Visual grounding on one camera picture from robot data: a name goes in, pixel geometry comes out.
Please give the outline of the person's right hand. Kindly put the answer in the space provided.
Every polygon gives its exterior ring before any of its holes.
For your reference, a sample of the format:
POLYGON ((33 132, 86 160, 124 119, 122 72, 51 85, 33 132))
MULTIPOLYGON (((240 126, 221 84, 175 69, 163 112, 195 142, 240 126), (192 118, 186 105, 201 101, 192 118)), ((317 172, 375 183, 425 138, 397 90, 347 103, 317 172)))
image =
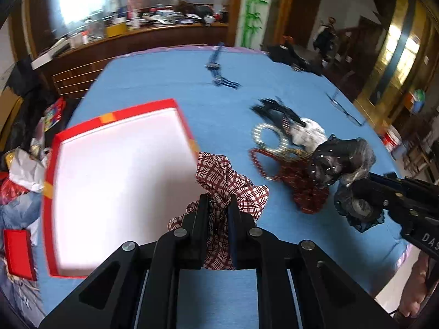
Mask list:
POLYGON ((420 252, 403 288, 397 314, 415 318, 426 306, 433 287, 438 283, 438 262, 425 252, 420 252))

